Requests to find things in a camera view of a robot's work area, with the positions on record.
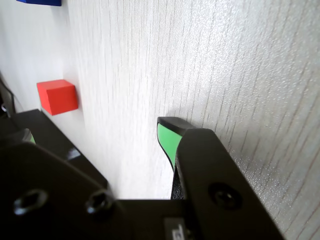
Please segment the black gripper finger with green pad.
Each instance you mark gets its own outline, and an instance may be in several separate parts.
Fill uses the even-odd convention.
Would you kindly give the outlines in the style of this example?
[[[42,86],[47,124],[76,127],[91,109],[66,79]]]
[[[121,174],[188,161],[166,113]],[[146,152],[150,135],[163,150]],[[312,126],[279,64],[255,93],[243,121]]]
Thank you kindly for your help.
[[[263,204],[215,132],[173,116],[157,118],[157,139],[180,181],[197,240],[281,240]]]

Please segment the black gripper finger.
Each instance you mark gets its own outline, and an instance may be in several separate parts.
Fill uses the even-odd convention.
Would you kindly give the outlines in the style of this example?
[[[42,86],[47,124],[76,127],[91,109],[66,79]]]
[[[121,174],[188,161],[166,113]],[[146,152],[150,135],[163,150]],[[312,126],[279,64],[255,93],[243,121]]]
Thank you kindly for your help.
[[[0,140],[3,240],[118,240],[107,189],[21,133]]]

